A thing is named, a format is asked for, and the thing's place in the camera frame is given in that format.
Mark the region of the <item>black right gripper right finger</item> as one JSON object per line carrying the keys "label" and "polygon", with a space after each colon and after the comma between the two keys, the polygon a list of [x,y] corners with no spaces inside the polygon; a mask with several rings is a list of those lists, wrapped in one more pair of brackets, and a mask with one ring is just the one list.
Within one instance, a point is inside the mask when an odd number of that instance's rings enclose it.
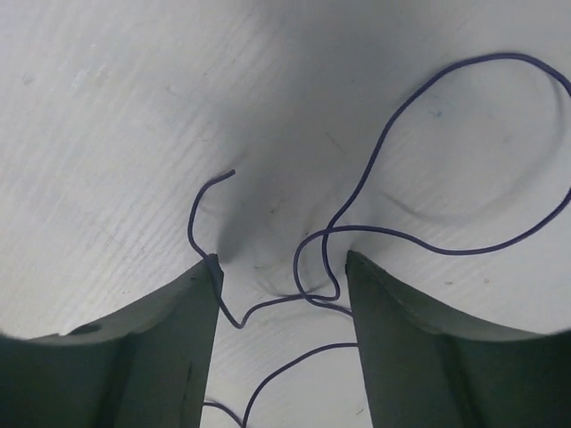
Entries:
{"label": "black right gripper right finger", "polygon": [[569,332],[471,316],[356,251],[345,274],[375,427],[569,426]]}

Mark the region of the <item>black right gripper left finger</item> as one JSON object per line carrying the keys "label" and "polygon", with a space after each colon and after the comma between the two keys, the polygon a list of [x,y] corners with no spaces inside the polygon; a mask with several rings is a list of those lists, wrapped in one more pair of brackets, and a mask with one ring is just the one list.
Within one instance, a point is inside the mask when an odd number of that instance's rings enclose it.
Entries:
{"label": "black right gripper left finger", "polygon": [[2,426],[198,426],[223,276],[210,255],[65,335],[3,334]]}

